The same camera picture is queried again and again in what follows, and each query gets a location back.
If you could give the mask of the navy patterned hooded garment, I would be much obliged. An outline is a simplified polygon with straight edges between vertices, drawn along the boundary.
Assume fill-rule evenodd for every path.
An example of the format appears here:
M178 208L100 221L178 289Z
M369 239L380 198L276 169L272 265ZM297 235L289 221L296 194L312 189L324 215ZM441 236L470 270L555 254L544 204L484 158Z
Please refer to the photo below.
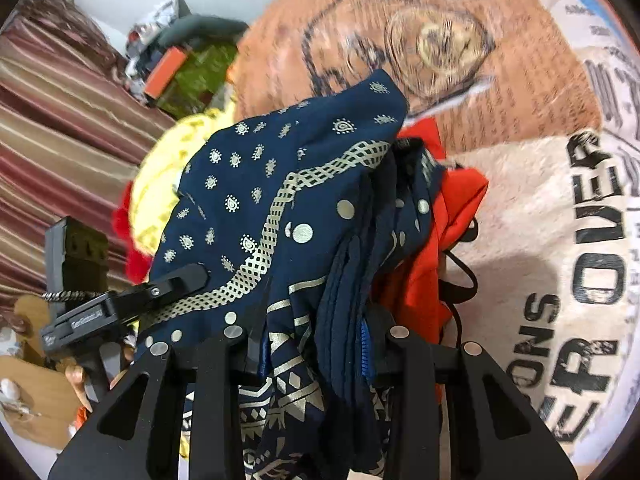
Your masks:
M364 316L376 274L431 235L442 167L401 141L408 104L384 70L341 93L214 133L186 165L151 278L201 263L208 284L145 316L137 348L258 330L239 390L250 479L382 474L390 392Z

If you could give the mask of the red fuzzy cloth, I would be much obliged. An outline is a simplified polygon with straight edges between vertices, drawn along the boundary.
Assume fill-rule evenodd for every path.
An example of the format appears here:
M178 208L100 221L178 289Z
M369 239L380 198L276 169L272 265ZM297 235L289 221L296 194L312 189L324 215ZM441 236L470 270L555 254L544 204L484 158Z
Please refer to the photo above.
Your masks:
M126 244L126 277L132 284L141 284L148 279L152 257L140 252L131 234L129 208L131 204L131 190L134 182L129 181L122 192L119 205L112 213L112 229L116 236Z

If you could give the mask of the yellow cartoon blanket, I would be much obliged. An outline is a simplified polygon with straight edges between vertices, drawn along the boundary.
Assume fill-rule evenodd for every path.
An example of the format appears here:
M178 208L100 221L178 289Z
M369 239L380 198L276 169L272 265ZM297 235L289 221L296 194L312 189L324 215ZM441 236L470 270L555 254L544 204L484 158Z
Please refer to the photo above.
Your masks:
M223 108L209 108L179 119L142 160L126 201L132 246L141 255L155 255L178 203L177 190L188 162L214 133L233 124L235 107L230 100Z

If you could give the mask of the red folded garment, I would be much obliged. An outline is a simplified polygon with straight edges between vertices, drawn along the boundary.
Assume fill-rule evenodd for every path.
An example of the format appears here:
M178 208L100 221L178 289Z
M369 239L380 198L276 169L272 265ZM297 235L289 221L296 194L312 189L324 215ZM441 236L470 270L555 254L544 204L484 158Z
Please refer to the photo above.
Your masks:
M430 344L439 341L452 318L444 294L438 290L445 252L471 227L487 189L488 180L473 168L446 170L435 198L427 242L397 269L383 266L373 280L373 301Z

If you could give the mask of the striped maroon curtain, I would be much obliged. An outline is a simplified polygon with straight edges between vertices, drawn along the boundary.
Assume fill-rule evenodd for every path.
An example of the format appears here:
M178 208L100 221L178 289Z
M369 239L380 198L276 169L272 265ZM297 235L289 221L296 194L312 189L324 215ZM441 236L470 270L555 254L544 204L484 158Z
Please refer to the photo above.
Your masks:
M1 34L1 307L46 289L44 233L71 216L108 238L126 184L174 123L122 86L124 58L67 0L21 0Z

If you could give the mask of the green and orange box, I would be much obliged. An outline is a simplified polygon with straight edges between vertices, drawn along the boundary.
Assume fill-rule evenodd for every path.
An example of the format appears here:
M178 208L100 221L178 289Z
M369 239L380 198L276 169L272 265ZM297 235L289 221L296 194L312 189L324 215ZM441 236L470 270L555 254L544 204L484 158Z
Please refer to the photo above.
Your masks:
M143 95L175 119L201 113L226 83L237 53L233 41L214 41L195 50L171 47L149 74Z

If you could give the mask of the dark grey cloth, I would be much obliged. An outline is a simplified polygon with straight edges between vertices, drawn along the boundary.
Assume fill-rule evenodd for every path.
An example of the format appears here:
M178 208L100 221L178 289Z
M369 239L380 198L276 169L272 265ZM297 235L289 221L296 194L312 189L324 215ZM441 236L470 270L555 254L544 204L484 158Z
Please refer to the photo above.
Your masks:
M163 29L155 42L157 47L168 49L199 39L236 41L247 29L248 25L242 21L216 15L190 14Z

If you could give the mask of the printed bed sheet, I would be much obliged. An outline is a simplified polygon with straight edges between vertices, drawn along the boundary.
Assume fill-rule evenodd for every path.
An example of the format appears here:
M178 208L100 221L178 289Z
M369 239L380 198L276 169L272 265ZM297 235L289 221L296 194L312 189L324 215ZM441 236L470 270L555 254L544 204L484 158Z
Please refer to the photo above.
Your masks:
M608 0L276 0L240 44L245 118L382 68L480 170L461 310L583 479L639 432L639 50Z

